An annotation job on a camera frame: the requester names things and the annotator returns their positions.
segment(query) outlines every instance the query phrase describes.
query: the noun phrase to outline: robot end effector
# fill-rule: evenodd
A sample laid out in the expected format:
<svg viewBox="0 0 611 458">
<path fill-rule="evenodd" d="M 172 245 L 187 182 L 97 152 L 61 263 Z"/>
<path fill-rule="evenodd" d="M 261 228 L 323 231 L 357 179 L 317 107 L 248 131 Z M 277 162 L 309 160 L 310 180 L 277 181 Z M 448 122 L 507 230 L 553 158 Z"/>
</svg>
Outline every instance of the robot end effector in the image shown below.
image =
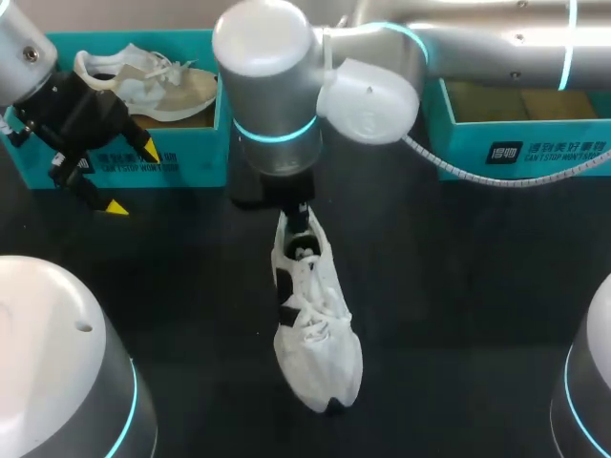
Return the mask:
<svg viewBox="0 0 611 458">
<path fill-rule="evenodd" d="M 25 126 L 15 133 L 0 116 L 0 130 L 15 147 L 36 134 L 57 151 L 49 171 L 56 186 L 94 210 L 127 215 L 115 200 L 99 195 L 78 164 L 88 150 L 118 135 L 144 160 L 159 163 L 148 132 L 114 93 L 96 92 L 76 73 L 58 71 L 57 49 L 11 0 L 0 0 L 0 59 L 0 106 L 12 106 Z"/>
</svg>

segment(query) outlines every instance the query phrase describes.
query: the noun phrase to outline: shoelace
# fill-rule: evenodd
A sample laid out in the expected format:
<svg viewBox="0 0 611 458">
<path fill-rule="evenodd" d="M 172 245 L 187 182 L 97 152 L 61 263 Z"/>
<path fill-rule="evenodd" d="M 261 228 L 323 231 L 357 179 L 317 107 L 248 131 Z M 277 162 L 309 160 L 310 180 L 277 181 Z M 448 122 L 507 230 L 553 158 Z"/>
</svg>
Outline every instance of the shoelace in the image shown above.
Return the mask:
<svg viewBox="0 0 611 458">
<path fill-rule="evenodd" d="M 299 263 L 307 265 L 309 269 L 310 265 L 315 265 L 319 258 L 320 256 L 315 255 L 307 256 L 301 259 Z M 318 288 L 320 297 L 317 299 L 308 299 L 306 296 L 300 294 L 295 295 L 295 299 L 305 311 L 305 313 L 302 312 L 300 318 L 302 329 L 305 332 L 304 341 L 311 343 L 320 342 L 326 339 L 330 326 L 349 325 L 352 321 L 352 315 L 348 313 L 345 316 L 337 316 L 333 313 L 332 307 L 326 306 L 326 302 L 340 301 L 341 298 L 333 288 L 323 286 L 318 269 L 314 268 L 311 270 L 309 280 L 310 284 L 306 286 L 309 297 L 312 298 L 314 296 L 313 293 L 315 288 Z"/>
<path fill-rule="evenodd" d="M 170 81 L 175 86 L 179 86 L 182 82 L 182 74 L 185 70 L 189 70 L 196 60 L 188 60 L 184 64 L 180 62 L 174 62 L 168 59 L 165 55 L 160 52 L 151 52 L 151 54 L 157 58 L 155 69 L 146 75 L 146 78 L 154 78 L 160 76 L 161 81 Z"/>
</svg>

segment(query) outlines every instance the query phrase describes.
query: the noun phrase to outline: beige sneaker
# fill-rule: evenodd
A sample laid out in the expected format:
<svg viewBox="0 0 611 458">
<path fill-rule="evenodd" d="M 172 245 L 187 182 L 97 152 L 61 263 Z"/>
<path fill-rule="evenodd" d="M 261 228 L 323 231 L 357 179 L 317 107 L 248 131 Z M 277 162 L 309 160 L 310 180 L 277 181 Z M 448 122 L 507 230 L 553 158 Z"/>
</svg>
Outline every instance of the beige sneaker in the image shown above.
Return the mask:
<svg viewBox="0 0 611 458">
<path fill-rule="evenodd" d="M 158 52 L 129 45 L 108 56 L 81 51 L 74 71 L 93 89 L 117 94 L 130 115 L 172 122 L 196 115 L 217 97 L 216 76 L 191 69 L 194 62 L 172 63 Z"/>
</svg>

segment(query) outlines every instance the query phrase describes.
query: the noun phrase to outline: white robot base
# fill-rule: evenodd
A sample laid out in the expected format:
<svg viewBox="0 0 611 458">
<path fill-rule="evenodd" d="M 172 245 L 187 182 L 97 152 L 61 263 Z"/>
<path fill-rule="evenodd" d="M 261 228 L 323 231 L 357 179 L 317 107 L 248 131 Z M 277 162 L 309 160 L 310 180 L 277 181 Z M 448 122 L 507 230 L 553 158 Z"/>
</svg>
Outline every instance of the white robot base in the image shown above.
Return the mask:
<svg viewBox="0 0 611 458">
<path fill-rule="evenodd" d="M 550 409 L 563 458 L 611 457 L 611 276 L 600 286 L 566 357 Z"/>
<path fill-rule="evenodd" d="M 92 292 L 0 257 L 0 456 L 151 458 L 151 396 Z"/>
</svg>

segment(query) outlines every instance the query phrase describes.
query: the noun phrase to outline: robotic arm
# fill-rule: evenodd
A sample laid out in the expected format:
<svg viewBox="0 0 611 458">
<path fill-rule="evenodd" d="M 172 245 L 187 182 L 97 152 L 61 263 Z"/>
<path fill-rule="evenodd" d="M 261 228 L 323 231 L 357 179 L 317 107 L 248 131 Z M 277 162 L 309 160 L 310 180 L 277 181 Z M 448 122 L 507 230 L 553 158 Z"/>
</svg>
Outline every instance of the robotic arm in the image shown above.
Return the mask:
<svg viewBox="0 0 611 458">
<path fill-rule="evenodd" d="M 11 0 L 0 0 L 0 106 L 12 106 L 23 122 L 13 132 L 0 116 L 0 131 L 15 147 L 36 134 L 57 151 L 49 171 L 55 185 L 84 199 L 90 208 L 127 215 L 103 198 L 78 168 L 88 150 L 118 135 L 148 162 L 159 163 L 148 132 L 138 127 L 112 92 L 96 92 L 73 72 L 56 69 L 57 49 Z"/>
<path fill-rule="evenodd" d="M 213 44 L 246 157 L 290 177 L 316 160 L 320 117 L 361 143 L 403 138 L 428 77 L 608 89 L 609 19 L 606 1 L 361 0 L 350 27 L 313 28 L 284 1 L 250 0 Z"/>
</svg>

